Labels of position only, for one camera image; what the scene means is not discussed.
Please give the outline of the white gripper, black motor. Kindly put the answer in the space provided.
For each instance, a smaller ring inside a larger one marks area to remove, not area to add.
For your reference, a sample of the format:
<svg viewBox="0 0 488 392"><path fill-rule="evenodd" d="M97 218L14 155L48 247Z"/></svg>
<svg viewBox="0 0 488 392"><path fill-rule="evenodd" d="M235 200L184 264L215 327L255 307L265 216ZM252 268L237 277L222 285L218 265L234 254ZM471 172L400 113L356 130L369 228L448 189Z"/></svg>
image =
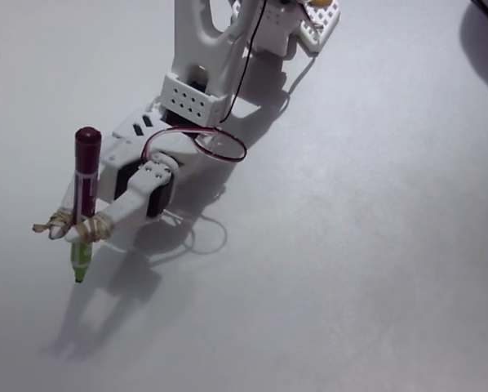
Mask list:
<svg viewBox="0 0 488 392"><path fill-rule="evenodd" d="M109 137L101 150L97 197L106 208L74 225L75 176L49 220L49 239L69 243L105 240L122 229L162 216L173 199L179 162L158 149L143 154L145 139Z"/></svg>

